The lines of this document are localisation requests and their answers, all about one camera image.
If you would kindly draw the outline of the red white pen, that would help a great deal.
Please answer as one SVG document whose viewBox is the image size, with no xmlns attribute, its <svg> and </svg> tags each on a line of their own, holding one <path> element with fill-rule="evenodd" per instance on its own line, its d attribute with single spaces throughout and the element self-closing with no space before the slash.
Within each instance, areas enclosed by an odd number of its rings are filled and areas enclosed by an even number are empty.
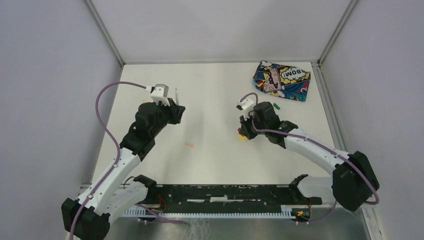
<svg viewBox="0 0 424 240">
<path fill-rule="evenodd" d="M 177 88 L 175 88 L 175 104 L 177 105 L 177 106 L 179 106 L 180 104 L 179 104 L 179 93 L 178 93 L 178 89 Z"/>
</svg>

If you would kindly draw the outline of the green pen cap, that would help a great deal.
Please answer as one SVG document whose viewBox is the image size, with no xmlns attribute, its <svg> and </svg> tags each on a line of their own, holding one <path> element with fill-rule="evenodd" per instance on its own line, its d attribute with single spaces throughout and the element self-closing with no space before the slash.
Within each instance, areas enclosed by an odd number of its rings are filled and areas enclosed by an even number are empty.
<svg viewBox="0 0 424 240">
<path fill-rule="evenodd" d="M 273 104 L 273 106 L 277 109 L 277 110 L 280 110 L 281 108 L 276 104 L 276 103 L 274 103 Z"/>
</svg>

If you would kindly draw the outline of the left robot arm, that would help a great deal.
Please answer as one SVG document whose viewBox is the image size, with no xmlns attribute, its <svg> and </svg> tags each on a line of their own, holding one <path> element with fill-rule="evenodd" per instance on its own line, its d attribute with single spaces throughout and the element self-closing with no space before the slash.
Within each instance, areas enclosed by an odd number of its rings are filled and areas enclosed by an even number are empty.
<svg viewBox="0 0 424 240">
<path fill-rule="evenodd" d="M 147 183 L 136 181 L 123 191 L 121 183 L 155 146 L 155 137 L 167 125 L 181 123 L 185 106 L 172 99 L 169 105 L 143 103 L 135 121 L 118 145 L 118 154 L 83 193 L 75 200 L 67 198 L 61 205 L 64 229 L 71 237 L 81 240 L 103 240 L 112 224 L 124 212 L 143 201 L 153 203 L 157 190 Z"/>
</svg>

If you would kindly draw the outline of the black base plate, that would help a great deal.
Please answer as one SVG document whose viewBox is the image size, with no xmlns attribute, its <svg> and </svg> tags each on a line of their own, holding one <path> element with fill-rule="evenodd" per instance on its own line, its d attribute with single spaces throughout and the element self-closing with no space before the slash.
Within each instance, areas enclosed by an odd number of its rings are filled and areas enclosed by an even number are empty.
<svg viewBox="0 0 424 240">
<path fill-rule="evenodd" d="M 189 185 L 163 184 L 148 189 L 140 204 L 159 206 L 166 214 L 278 213 L 282 206 L 321 205 L 320 197 L 305 197 L 293 184 Z"/>
</svg>

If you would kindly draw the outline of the yellow pen cap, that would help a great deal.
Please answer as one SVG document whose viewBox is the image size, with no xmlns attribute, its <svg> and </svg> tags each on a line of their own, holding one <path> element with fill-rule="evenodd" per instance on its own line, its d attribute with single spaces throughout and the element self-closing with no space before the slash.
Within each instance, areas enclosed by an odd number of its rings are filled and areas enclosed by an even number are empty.
<svg viewBox="0 0 424 240">
<path fill-rule="evenodd" d="M 247 141 L 248 140 L 248 138 L 243 136 L 243 135 L 238 135 L 237 139 L 240 140 L 240 141 Z"/>
</svg>

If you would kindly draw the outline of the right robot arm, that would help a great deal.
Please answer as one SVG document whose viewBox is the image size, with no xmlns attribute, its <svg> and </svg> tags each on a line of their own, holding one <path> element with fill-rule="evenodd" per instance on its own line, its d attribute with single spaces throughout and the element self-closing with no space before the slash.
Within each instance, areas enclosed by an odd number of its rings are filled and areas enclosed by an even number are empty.
<svg viewBox="0 0 424 240">
<path fill-rule="evenodd" d="M 238 132 L 248 140 L 263 135 L 272 144 L 297 153 L 328 173 L 328 177 L 303 175 L 289 189 L 289 199 L 302 204 L 308 198 L 335 201 L 354 212 L 363 204 L 380 202 L 380 184 L 368 157 L 360 152 L 349 153 L 314 140 L 308 133 L 288 120 L 280 120 L 270 102 L 255 103 L 250 99 L 238 102 Z"/>
</svg>

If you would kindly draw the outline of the comic print pencil pouch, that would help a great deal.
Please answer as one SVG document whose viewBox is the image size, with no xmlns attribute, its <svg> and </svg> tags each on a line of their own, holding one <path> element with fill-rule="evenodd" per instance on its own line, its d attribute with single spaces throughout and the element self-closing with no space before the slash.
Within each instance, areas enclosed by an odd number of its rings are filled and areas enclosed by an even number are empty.
<svg viewBox="0 0 424 240">
<path fill-rule="evenodd" d="M 307 100 L 311 72 L 297 66 L 262 60 L 252 77 L 257 90 L 283 99 L 299 102 Z"/>
</svg>

